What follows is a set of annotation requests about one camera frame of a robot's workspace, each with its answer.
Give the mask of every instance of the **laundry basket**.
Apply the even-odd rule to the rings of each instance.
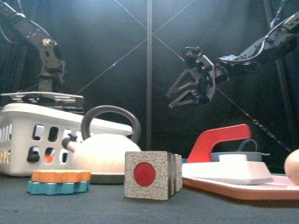
[[[83,115],[27,103],[12,103],[0,111],[0,172],[31,176],[34,170],[68,169],[71,154],[62,148],[70,133],[82,141]],[[94,119],[92,134],[131,135],[133,127]]]

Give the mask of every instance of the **table surface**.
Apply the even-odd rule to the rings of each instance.
[[[130,199],[123,185],[31,195],[28,178],[0,175],[0,223],[298,223],[299,200],[245,201],[183,188],[167,201]]]

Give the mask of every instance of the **metal rod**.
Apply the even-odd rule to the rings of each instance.
[[[265,3],[265,9],[266,9],[267,27],[269,29],[271,29],[271,21],[274,20],[274,13],[271,11],[271,3],[269,0],[263,0],[263,3]],[[275,68],[277,68],[279,86],[282,90],[282,97],[283,97],[283,103],[285,103],[286,123],[287,123],[289,133],[291,137],[291,148],[294,149],[297,146],[295,122],[294,122],[295,119],[294,119],[294,114],[291,110],[291,101],[290,101],[289,88],[286,83],[286,70],[285,70],[283,62],[281,59],[275,61]]]
[[[147,0],[147,87],[146,87],[146,150],[153,149],[153,0]]]

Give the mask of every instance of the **black curtain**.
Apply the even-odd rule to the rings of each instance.
[[[130,110],[143,126],[141,147],[145,150],[149,138],[147,90],[151,88],[153,147],[149,150],[171,151],[187,158],[205,130],[246,123],[259,142],[259,150],[271,153],[263,157],[270,169],[283,171],[289,154],[285,147],[291,150],[298,147],[298,48],[283,60],[287,86],[282,87],[277,63],[269,61],[254,73],[241,74],[222,82],[211,103],[206,105],[170,109],[171,99],[166,97],[179,74],[189,68],[182,60],[186,46],[199,46],[215,61],[218,57],[239,55],[267,34],[266,1],[153,1],[153,21],[147,18],[146,0],[31,0],[22,3],[24,13],[34,9],[34,21],[59,43],[68,71],[64,93],[84,96],[86,110],[106,104]],[[279,4],[279,0],[270,3],[274,14]],[[291,16],[298,9],[298,2],[287,1],[282,18]],[[154,36],[150,49],[153,86],[149,87],[146,39],[150,22]],[[19,55],[15,49],[20,51],[20,48],[8,45],[2,38],[2,93],[36,84],[39,55],[36,49],[27,48],[23,65],[16,66],[18,74],[14,70]],[[290,103],[282,88],[287,88]],[[258,119],[285,146],[262,131],[245,112]],[[127,122],[112,115],[103,118]],[[222,143],[215,151],[234,151],[238,146],[239,141]]]

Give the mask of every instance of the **block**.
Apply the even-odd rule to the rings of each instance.
[[[126,153],[126,197],[169,200],[177,185],[177,156],[167,151]]]
[[[175,155],[175,191],[179,192],[183,189],[183,157],[182,155]]]
[[[88,181],[80,181],[78,183],[40,183],[28,181],[27,192],[31,194],[58,195],[84,193],[88,189]]]
[[[91,171],[83,170],[38,170],[32,172],[32,182],[76,183],[90,181]]]

